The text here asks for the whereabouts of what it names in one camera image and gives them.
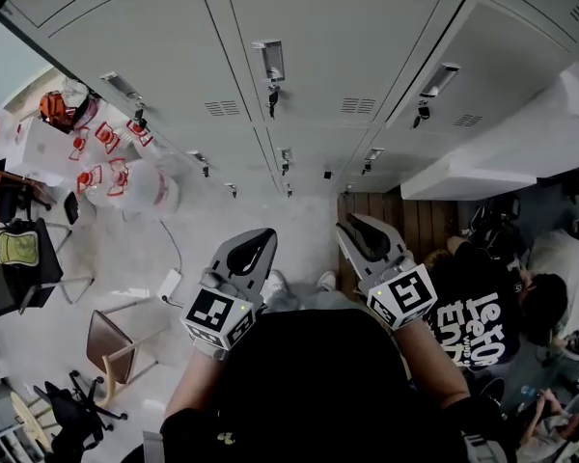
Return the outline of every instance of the black shirt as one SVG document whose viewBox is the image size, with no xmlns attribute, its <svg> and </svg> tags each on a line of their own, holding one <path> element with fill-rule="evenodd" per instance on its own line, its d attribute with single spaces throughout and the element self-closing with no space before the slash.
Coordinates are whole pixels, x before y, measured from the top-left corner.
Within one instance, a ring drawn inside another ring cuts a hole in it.
<svg viewBox="0 0 579 463">
<path fill-rule="evenodd" d="M 427 323 L 454 362 L 486 367 L 519 350 L 519 275 L 469 242 L 429 272 L 438 301 Z"/>
<path fill-rule="evenodd" d="M 410 388 L 386 332 L 355 310 L 262 316 L 234 348 L 215 409 L 183 410 L 161 428 L 167 463 L 467 461 L 462 431 L 506 447 L 495 403 L 466 398 L 440 410 Z"/>
</svg>

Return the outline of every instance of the wooden floor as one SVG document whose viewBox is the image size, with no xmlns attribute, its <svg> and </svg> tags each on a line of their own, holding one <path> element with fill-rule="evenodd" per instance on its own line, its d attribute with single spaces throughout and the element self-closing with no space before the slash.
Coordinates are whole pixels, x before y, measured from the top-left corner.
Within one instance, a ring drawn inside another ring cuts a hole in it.
<svg viewBox="0 0 579 463">
<path fill-rule="evenodd" d="M 449 236 L 458 234 L 456 203 L 448 201 L 404 201 L 397 194 L 342 194 L 337 200 L 339 223 L 350 228 L 348 213 L 368 214 L 395 227 L 404 238 L 414 259 L 421 263 L 435 249 L 446 248 Z M 362 244 L 360 235 L 356 235 Z M 356 274 L 339 251 L 341 291 L 354 298 Z"/>
</svg>

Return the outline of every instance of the cable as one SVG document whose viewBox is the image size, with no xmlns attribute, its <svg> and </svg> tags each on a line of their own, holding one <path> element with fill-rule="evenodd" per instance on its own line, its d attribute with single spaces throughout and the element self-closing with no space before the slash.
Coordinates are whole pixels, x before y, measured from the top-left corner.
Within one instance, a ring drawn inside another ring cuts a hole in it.
<svg viewBox="0 0 579 463">
<path fill-rule="evenodd" d="M 179 304 L 173 304 L 172 302 L 170 302 L 170 299 L 167 298 L 166 295 L 163 295 L 161 297 L 161 302 L 165 302 L 167 305 L 171 305 L 172 307 L 178 307 L 179 309 L 184 309 L 184 307 L 182 305 Z"/>
<path fill-rule="evenodd" d="M 180 274 L 182 274 L 182 254 L 180 253 L 180 249 L 178 248 L 178 244 L 176 243 L 176 240 L 174 239 L 174 236 L 172 235 L 172 233 L 167 230 L 167 227 L 165 226 L 165 223 L 163 223 L 161 220 L 159 220 L 159 223 L 161 224 L 161 226 L 165 229 L 165 231 L 167 232 L 168 235 L 170 235 L 170 238 L 172 239 L 172 243 L 174 244 L 174 247 L 176 247 L 176 252 L 178 252 L 178 259 L 179 259 L 179 270 L 178 272 Z"/>
</svg>

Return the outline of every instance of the table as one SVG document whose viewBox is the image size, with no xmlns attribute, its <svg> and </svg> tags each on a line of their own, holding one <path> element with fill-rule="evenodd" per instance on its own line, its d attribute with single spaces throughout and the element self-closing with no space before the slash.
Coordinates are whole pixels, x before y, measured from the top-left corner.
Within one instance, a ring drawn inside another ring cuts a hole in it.
<svg viewBox="0 0 579 463">
<path fill-rule="evenodd" d="M 39 419 L 52 410 L 51 407 L 48 407 L 36 415 L 33 414 L 31 408 L 39 401 L 41 401 L 41 398 L 38 397 L 32 403 L 26 403 L 17 393 L 11 393 L 11 403 L 13 404 L 13 409 L 16 415 L 21 419 L 21 423 L 23 423 L 23 429 L 28 437 L 30 437 L 32 440 L 38 441 L 44 448 L 51 449 L 51 443 L 45 435 L 45 430 L 51 427 L 55 427 L 58 424 L 52 423 L 50 425 L 41 425 Z"/>
</svg>

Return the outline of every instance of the tiled floor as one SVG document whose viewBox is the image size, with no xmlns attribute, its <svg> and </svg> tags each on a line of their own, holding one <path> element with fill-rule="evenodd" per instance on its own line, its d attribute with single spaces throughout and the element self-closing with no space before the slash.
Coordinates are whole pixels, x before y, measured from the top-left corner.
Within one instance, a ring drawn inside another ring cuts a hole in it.
<svg viewBox="0 0 579 463">
<path fill-rule="evenodd" d="M 241 232 L 270 227 L 279 235 L 274 267 L 290 283 L 314 284 L 326 269 L 337 265 L 333 237 L 336 202 L 325 198 L 259 200 L 238 197 L 215 188 L 198 173 L 179 179 L 181 201 L 177 214 L 163 219 L 177 241 L 182 255 L 182 275 L 174 299 L 184 301 L 189 290 L 224 240 Z M 64 211 L 55 206 L 47 221 L 64 221 Z M 60 387 L 69 385 L 68 373 L 78 369 L 85 377 L 98 375 L 86 358 L 86 338 L 93 309 L 107 309 L 154 295 L 165 275 L 179 266 L 179 257 L 169 235 L 157 220 L 117 210 L 100 209 L 87 228 L 75 228 L 60 252 L 65 278 L 94 272 L 96 281 L 74 306 L 54 291 L 43 309 L 31 309 L 0 318 L 0 350 L 10 369 L 16 391 L 27 398 L 35 384 L 49 380 Z M 101 445 L 86 453 L 84 461 L 120 461 L 141 444 L 142 430 L 158 430 L 165 405 L 191 354 L 191 341 L 179 323 L 179 309 L 160 301 L 112 315 L 112 319 L 133 338 L 144 336 L 159 325 L 170 329 L 145 344 L 137 367 L 151 357 L 160 366 L 120 394 L 117 412 L 126 411 L 127 422 L 117 422 Z"/>
</svg>

